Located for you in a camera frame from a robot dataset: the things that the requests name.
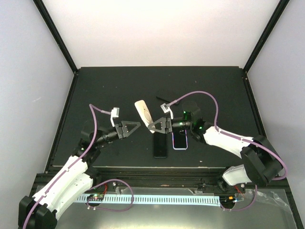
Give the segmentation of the beige phone case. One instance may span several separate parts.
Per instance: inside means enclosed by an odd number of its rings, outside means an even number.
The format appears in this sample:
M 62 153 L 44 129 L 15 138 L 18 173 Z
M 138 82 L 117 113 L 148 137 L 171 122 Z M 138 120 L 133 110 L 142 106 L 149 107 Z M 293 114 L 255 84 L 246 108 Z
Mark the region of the beige phone case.
M 148 127 L 148 125 L 152 124 L 153 119 L 145 101 L 139 100 L 135 102 L 134 105 L 145 126 Z

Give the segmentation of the black phone case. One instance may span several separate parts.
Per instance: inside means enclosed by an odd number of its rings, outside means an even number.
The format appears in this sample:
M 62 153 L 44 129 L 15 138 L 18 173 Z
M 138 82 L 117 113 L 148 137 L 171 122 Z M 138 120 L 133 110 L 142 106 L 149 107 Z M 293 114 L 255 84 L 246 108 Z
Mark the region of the black phone case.
M 154 158 L 167 158 L 167 136 L 155 132 L 153 134 L 153 156 Z

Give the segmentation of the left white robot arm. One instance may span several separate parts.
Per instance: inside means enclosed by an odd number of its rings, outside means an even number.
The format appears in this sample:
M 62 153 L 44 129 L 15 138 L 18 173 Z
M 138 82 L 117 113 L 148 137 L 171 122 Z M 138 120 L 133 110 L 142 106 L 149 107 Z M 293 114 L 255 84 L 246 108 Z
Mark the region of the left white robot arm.
M 102 186 L 99 171 L 92 167 L 102 148 L 115 140 L 129 137 L 140 127 L 140 122 L 121 121 L 109 129 L 99 129 L 97 122 L 92 132 L 84 129 L 77 148 L 62 169 L 32 197 L 19 202 L 20 229 L 54 229 L 58 220 L 76 199 L 88 190 Z

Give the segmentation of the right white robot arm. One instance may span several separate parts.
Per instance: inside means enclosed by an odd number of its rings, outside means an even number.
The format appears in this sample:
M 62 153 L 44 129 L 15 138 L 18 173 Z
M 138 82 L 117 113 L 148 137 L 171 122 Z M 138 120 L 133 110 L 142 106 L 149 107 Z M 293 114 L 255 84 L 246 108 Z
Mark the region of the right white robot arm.
M 202 118 L 195 102 L 183 104 L 183 116 L 177 118 L 169 106 L 163 104 L 161 107 L 170 116 L 148 124 L 150 131 L 161 134 L 190 131 L 197 142 L 221 148 L 242 160 L 242 164 L 227 168 L 217 179 L 216 185 L 221 192 L 245 183 L 266 187 L 284 169 L 283 161 L 265 136 L 246 137 L 215 127 Z

